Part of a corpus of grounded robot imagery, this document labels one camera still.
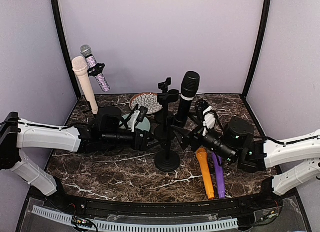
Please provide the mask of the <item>orange microphone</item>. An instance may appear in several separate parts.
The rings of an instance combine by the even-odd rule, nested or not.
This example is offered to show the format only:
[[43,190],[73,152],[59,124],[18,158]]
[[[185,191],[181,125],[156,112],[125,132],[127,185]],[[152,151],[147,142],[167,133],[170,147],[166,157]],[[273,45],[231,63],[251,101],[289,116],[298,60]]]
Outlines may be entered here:
[[198,159],[200,169],[202,172],[202,178],[203,178],[207,198],[214,199],[215,198],[215,191],[214,191],[212,177],[211,177],[211,173],[210,173],[210,169],[209,169],[207,154],[208,154],[207,151],[202,147],[196,151],[196,157]]

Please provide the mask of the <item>black stand of purple microphone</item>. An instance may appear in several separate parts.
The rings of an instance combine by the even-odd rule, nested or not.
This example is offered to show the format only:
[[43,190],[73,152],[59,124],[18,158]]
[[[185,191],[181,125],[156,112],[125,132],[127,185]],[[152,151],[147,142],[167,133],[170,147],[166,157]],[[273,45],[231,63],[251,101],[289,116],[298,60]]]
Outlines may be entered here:
[[167,92],[158,94],[157,101],[162,105],[162,109],[154,116],[158,126],[154,130],[154,134],[158,140],[174,138],[171,131],[171,125],[174,122],[174,114],[169,111],[169,103],[176,102],[179,99],[179,90],[170,89]]

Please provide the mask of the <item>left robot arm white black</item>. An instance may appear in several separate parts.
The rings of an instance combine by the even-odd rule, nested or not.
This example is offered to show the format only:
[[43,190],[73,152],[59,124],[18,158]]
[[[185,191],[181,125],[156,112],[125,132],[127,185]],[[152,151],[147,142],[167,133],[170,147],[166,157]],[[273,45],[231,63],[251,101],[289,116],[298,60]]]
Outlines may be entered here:
[[77,153],[105,151],[117,145],[147,151],[164,142],[150,130],[137,127],[147,114],[147,108],[134,109],[127,118],[115,106],[98,110],[91,123],[76,122],[69,126],[40,124],[19,118],[10,112],[0,124],[0,168],[10,170],[29,185],[36,187],[60,210],[71,205],[59,180],[44,172],[22,151],[26,147],[60,149]]

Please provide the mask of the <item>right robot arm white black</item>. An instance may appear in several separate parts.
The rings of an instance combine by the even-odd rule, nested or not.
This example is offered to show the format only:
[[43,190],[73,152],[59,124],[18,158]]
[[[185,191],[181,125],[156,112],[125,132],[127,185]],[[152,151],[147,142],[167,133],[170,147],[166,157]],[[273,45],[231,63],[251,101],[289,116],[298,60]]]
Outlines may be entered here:
[[223,133],[209,128],[205,123],[187,129],[172,126],[173,132],[183,149],[190,146],[193,151],[205,147],[238,169],[256,173],[280,164],[300,161],[296,167],[280,175],[265,179],[261,193],[255,198],[260,209],[267,208],[275,199],[291,189],[319,176],[320,132],[317,130],[291,140],[277,141],[270,137],[256,137],[254,126],[239,117],[232,118]]

